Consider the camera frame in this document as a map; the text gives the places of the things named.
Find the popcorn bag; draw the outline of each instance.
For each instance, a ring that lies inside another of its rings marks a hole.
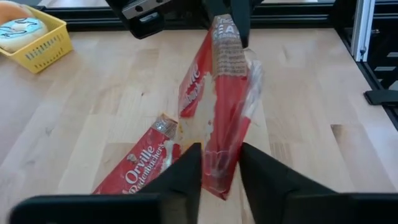
[[[181,155],[173,142],[177,122],[162,114],[94,194],[134,194],[158,177]]]
[[[243,50],[231,16],[216,16],[178,95],[176,142],[202,146],[202,187],[226,200],[262,84],[261,63]]]

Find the snack package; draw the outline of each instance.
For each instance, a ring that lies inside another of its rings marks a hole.
[[[230,15],[216,16],[180,85],[176,142],[202,145],[202,187],[226,200],[262,86],[261,63],[244,50]]]
[[[134,194],[158,177],[181,155],[174,144],[177,122],[162,114],[94,194]]]

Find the plastic basket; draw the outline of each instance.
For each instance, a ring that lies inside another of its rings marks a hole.
[[[32,7],[26,7],[32,11],[36,18],[44,22],[49,32],[15,53],[10,54],[3,49],[0,49],[0,53],[16,61],[32,73],[38,73],[69,53],[73,50],[73,47],[65,21]]]

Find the transparent plastic wrapper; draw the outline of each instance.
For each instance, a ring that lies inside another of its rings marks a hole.
[[[228,197],[240,148],[261,95],[263,70],[230,15],[216,16],[180,85],[176,143],[202,146],[202,187]]]
[[[176,128],[176,121],[159,116],[94,194],[134,194],[158,177],[181,155]]]

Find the red popcorn bag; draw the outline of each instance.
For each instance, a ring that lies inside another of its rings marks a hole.
[[[216,16],[178,96],[176,142],[202,145],[202,187],[226,200],[262,86],[261,63],[242,48],[231,16]]]
[[[158,177],[179,158],[174,144],[177,122],[162,114],[94,194],[134,194]]]

